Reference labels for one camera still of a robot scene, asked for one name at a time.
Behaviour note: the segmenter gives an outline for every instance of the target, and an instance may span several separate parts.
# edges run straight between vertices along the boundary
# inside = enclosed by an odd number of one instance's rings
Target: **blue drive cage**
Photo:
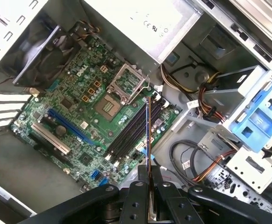
[[[258,153],[272,137],[272,85],[261,90],[243,110],[246,117],[234,121],[231,132],[248,148]]]

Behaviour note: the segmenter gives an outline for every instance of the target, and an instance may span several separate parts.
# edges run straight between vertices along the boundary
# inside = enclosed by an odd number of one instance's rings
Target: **screw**
[[[114,187],[112,187],[112,186],[109,186],[106,188],[106,191],[113,191],[113,190],[114,190]]]
[[[138,182],[138,183],[136,183],[136,186],[138,186],[138,187],[143,186],[143,182]]]
[[[171,185],[171,184],[170,184],[169,182],[164,182],[164,183],[163,183],[163,186],[164,186],[164,187],[170,187],[170,185]]]
[[[203,191],[203,189],[202,189],[202,188],[199,188],[199,187],[195,187],[195,188],[194,188],[194,191],[200,193],[200,192]]]

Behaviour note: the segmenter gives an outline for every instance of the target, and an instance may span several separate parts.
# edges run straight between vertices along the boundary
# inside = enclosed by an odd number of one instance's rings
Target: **chipset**
[[[106,94],[95,106],[95,110],[103,115],[108,121],[111,121],[116,114],[121,110],[122,105]]]
[[[63,98],[63,100],[61,100],[61,105],[64,106],[66,109],[70,109],[71,106],[73,106],[73,103],[70,102],[67,98]]]
[[[95,90],[94,90],[93,88],[90,88],[90,89],[88,90],[88,93],[90,93],[91,95],[93,95],[93,94],[95,93]]]

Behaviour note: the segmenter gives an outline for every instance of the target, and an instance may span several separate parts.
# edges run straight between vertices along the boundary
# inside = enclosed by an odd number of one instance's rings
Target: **blue sata port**
[[[99,183],[99,186],[105,185],[108,183],[108,179],[107,178],[103,178],[103,180]]]
[[[99,177],[99,175],[100,175],[100,172],[96,169],[91,174],[91,178],[95,180],[95,179],[97,179]]]
[[[59,121],[59,123],[61,125],[66,127],[68,130],[70,130],[70,132],[72,132],[74,135],[76,135],[77,137],[79,137],[83,141],[86,141],[89,144],[94,145],[93,141],[88,139],[86,137],[86,135],[84,135],[80,130],[78,130],[76,127],[74,127],[72,124],[70,124],[63,116],[58,114],[56,111],[54,111],[53,109],[49,109],[48,113],[49,113],[49,116],[56,118],[56,120]]]

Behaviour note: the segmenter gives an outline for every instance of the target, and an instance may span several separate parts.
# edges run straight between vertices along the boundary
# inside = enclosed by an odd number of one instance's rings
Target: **integrated circuit chip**
[[[72,103],[67,98],[63,98],[63,100],[61,100],[61,105],[69,110],[72,106]]]
[[[92,161],[92,157],[89,156],[87,153],[83,153],[80,156],[80,161],[84,164],[84,165],[88,165],[91,161]]]
[[[95,110],[103,115],[108,121],[111,121],[120,111],[122,105],[106,94],[95,106]]]
[[[37,111],[35,111],[34,114],[33,114],[33,117],[35,119],[38,119],[40,116],[41,116],[41,114],[39,112],[37,112]]]

